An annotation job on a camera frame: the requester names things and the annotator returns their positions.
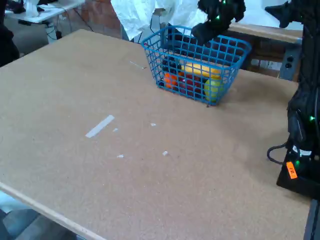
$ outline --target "orange label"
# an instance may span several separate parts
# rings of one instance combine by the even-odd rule
[[[288,161],[286,163],[286,168],[288,169],[288,172],[289,172],[289,175],[290,175],[291,179],[297,179],[298,178],[298,175],[296,173],[294,164],[291,161]]]

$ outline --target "orange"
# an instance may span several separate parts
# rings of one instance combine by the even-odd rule
[[[164,74],[164,81],[165,81],[165,87],[172,89],[173,86],[177,86],[178,82],[177,82],[178,78],[176,75],[170,74],[170,73],[165,73]]]

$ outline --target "tan table surface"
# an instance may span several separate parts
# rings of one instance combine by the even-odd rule
[[[302,31],[288,30],[285,28],[259,26],[253,24],[232,23],[230,31],[249,34],[257,37],[278,40],[288,43],[299,43],[302,38]]]
[[[301,240],[310,200],[266,157],[297,85],[241,70],[207,108],[130,61],[81,30],[0,68],[0,189],[89,240]]]

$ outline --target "tape piece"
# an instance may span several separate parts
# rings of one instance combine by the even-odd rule
[[[112,120],[115,119],[114,116],[109,115],[106,117],[106,119],[104,119],[103,121],[101,121],[97,126],[95,126],[94,128],[91,129],[90,132],[88,132],[85,136],[87,138],[92,138],[95,135],[97,135],[102,129],[104,129],[109,123],[112,122]]]

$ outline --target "green apple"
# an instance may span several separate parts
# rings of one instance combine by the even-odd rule
[[[221,93],[223,91],[222,85],[221,79],[212,78],[211,83],[210,79],[208,79],[204,84],[205,99],[210,102],[215,102],[219,96],[219,92]]]

